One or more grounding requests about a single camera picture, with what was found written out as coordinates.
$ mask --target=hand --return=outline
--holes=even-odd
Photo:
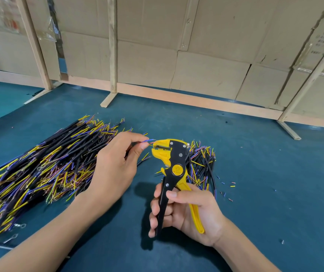
[[[211,192],[201,191],[190,183],[187,185],[192,191],[179,191],[177,188],[167,191],[169,201],[164,214],[163,227],[173,226],[203,245],[213,246],[221,237],[227,219],[221,213]],[[161,189],[162,184],[157,184],[154,192],[155,198],[151,202],[152,212],[149,216],[151,229],[148,233],[150,238],[155,236],[155,229],[158,225],[156,215],[159,213],[158,197]],[[198,205],[200,220],[205,228],[204,234],[197,231],[188,203]]]
[[[121,132],[98,153],[95,172],[92,181],[84,194],[89,201],[94,201],[95,206],[105,210],[109,209],[127,190],[137,172],[137,161],[142,151],[149,146],[142,142],[148,137],[139,133]]]

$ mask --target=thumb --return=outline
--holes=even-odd
[[[198,189],[198,191],[167,191],[166,196],[168,199],[178,202],[178,203],[189,203],[189,204],[195,204],[199,206],[204,206],[210,201],[211,193],[209,191],[201,191]]]
[[[141,143],[138,143],[138,144],[134,145],[129,150],[127,160],[126,160],[127,166],[137,165],[139,156],[141,155],[143,150],[146,149],[146,147],[148,147],[148,146],[149,146],[148,142],[141,142]]]

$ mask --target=wire stripper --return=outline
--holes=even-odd
[[[157,140],[153,143],[153,156],[162,160],[167,166],[167,168],[161,168],[164,178],[159,199],[160,211],[157,215],[158,226],[156,229],[156,236],[162,230],[164,213],[168,203],[168,198],[165,193],[167,191],[172,191],[174,187],[177,187],[179,190],[191,191],[191,188],[186,183],[186,159],[188,156],[188,149],[189,143],[177,139]],[[190,204],[189,207],[197,231],[201,234],[205,233],[205,229],[200,220],[198,206]]]

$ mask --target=wire bundle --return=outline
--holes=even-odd
[[[210,190],[212,186],[216,198],[216,183],[212,173],[215,161],[215,153],[210,146],[201,146],[201,142],[198,144],[195,141],[191,142],[186,159],[186,181],[196,185],[201,190]]]
[[[0,233],[11,230],[20,215],[37,203],[52,203],[65,195],[69,200],[87,188],[98,151],[117,135],[117,127],[124,122],[122,119],[111,127],[88,118],[76,120],[0,166]]]

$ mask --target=forearm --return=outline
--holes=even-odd
[[[227,219],[225,230],[214,248],[228,263],[232,271],[279,271],[254,244]]]
[[[80,194],[59,216],[0,259],[0,271],[56,271],[72,247],[99,217]]]

